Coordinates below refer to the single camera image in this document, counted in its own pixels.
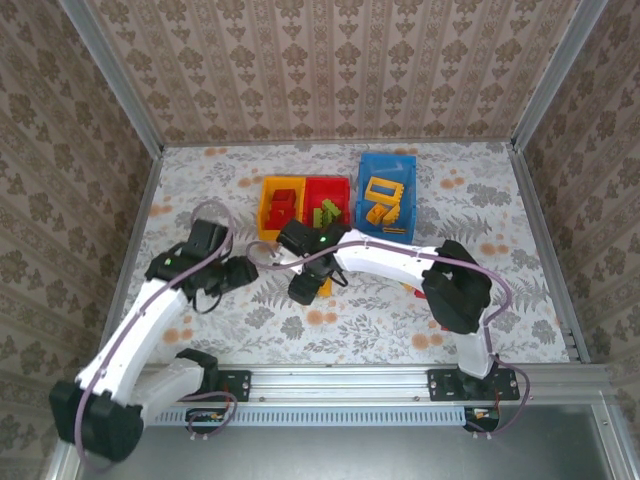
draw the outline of patterned wall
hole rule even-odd
[[[591,353],[640,440],[640,2],[609,1],[525,154]]]
[[[92,0],[165,142],[510,136],[577,0]]]
[[[35,478],[48,391],[94,352],[150,158],[55,0],[0,2],[0,478]]]

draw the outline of yellow bin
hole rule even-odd
[[[296,191],[296,215],[298,221],[302,221],[302,208],[304,205],[305,177],[264,177],[262,183],[262,195],[258,207],[258,237],[260,240],[272,242],[280,233],[280,230],[267,230],[265,223],[271,210],[271,199],[276,190],[293,189]]]

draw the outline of blue bin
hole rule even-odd
[[[367,221],[367,213],[375,205],[364,198],[371,177],[384,178],[404,185],[404,193],[400,200],[400,217],[394,224],[384,227],[403,228],[406,233],[385,233],[382,231],[382,224],[375,226]],[[390,153],[362,154],[358,173],[355,224],[358,230],[372,237],[411,244],[416,227],[416,157]]]

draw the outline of gray floor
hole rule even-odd
[[[530,407],[492,440],[457,427],[229,428],[190,441],[181,428],[150,428],[106,475],[180,480],[496,480],[612,478],[588,407]]]

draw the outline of metal base plate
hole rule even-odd
[[[518,400],[520,391],[513,370],[499,368],[483,380],[467,377],[476,388],[465,388],[459,371],[452,368],[434,368],[427,373],[429,395],[432,402]]]

